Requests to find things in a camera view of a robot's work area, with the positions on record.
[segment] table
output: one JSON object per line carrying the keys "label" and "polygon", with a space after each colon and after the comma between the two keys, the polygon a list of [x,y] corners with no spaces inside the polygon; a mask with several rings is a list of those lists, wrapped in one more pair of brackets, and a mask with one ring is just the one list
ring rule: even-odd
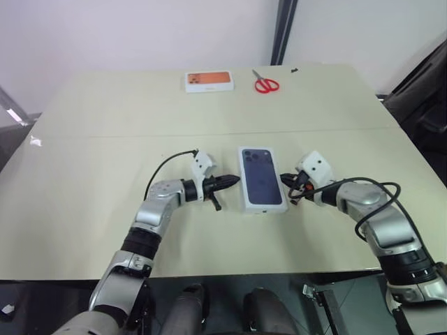
{"label": "table", "polygon": [[[447,190],[423,157],[349,67],[299,69],[260,68],[281,84],[269,95],[254,93],[247,68],[232,70],[235,91],[214,94],[185,94],[182,71],[71,80],[0,174],[0,279],[100,278],[165,157],[198,147],[216,159],[215,174],[239,174],[240,145],[272,147],[280,172],[318,149],[339,178],[396,181],[431,254],[444,260]],[[170,162],[158,178],[191,177],[190,160]],[[220,212],[195,202],[174,213],[152,276],[379,267],[333,207],[301,202],[248,215],[239,186],[217,197]]]}

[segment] wire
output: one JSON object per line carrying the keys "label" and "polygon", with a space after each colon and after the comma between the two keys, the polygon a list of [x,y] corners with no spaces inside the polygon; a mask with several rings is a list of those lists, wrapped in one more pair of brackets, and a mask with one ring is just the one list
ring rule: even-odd
{"label": "wire", "polygon": [[193,154],[194,157],[196,157],[198,153],[198,149],[195,150],[188,150],[188,151],[182,151],[179,152],[178,154],[172,155],[171,157],[168,157],[167,159],[165,159],[162,164],[160,164],[157,169],[155,170],[154,174],[152,175],[151,179],[149,180],[149,183],[147,183],[146,186],[146,191],[145,191],[145,197],[143,198],[143,201],[146,200],[147,198],[147,194],[149,193],[149,188],[151,187],[151,184],[156,176],[157,173],[159,173],[160,169],[163,167],[163,165],[165,165],[168,161],[170,161],[171,159],[181,156],[181,155],[187,155],[187,154]]}
{"label": "wire", "polygon": [[[336,181],[335,183],[326,185],[324,187],[320,187],[317,188],[315,190],[311,190],[311,191],[306,191],[304,193],[301,193],[299,195],[294,195],[293,197],[290,197],[291,199],[295,200],[295,199],[300,199],[300,198],[304,198],[307,197],[309,195],[313,195],[315,193],[318,192],[322,192],[322,191],[326,191],[328,189],[334,188],[334,187],[338,187],[341,186],[345,183],[349,183],[352,181],[367,181],[371,184],[374,184],[376,186],[378,186],[383,192],[385,192],[388,196],[390,196],[389,201],[387,201],[385,204],[383,204],[382,206],[380,206],[378,209],[375,209],[374,211],[372,211],[371,213],[369,213],[368,215],[366,215],[364,218],[360,219],[360,221],[356,224],[356,235],[361,238],[363,241],[366,241],[366,238],[364,236],[362,236],[359,232],[359,228],[360,226],[369,218],[371,218],[372,216],[376,215],[377,213],[379,213],[380,211],[383,211],[386,207],[390,206],[392,203],[395,203],[400,211],[404,214],[405,218],[408,220],[411,228],[413,228],[413,231],[415,232],[417,238],[420,241],[420,244],[422,245],[422,249],[425,251],[425,254],[427,255],[428,259],[430,260],[430,263],[432,266],[436,266],[436,263],[433,260],[433,257],[430,255],[430,253],[427,250],[427,247],[424,244],[424,241],[419,233],[418,228],[416,227],[416,225],[414,224],[413,219],[410,217],[410,214],[406,211],[406,209],[404,208],[404,206],[400,203],[400,201],[397,199],[397,197],[400,194],[401,188],[400,185],[397,183],[392,183],[392,182],[387,182],[387,183],[379,183],[373,179],[370,178],[366,178],[366,177],[354,177],[354,178],[348,178],[348,179],[343,179],[341,181]],[[385,186],[394,186],[396,188],[395,193],[391,193]]]}

